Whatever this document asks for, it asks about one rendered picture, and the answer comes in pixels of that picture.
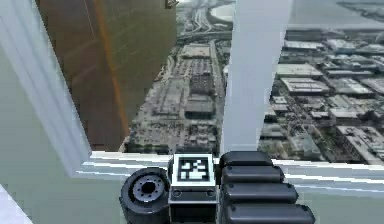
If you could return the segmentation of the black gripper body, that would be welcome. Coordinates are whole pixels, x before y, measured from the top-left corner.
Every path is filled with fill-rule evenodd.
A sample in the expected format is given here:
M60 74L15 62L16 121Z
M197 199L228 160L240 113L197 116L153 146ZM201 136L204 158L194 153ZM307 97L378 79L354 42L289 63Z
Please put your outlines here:
M170 184L163 168L134 172L121 187L119 202L127 224L170 224Z

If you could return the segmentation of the white framed window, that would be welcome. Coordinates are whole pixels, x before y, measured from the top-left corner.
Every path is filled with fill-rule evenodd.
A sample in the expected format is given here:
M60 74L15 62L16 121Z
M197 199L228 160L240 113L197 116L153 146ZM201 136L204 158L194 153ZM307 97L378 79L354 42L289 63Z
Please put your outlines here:
M124 144L252 150L285 32L375 27L339 0L230 0L217 22L209 1L0 0L0 186L107 188L90 164Z

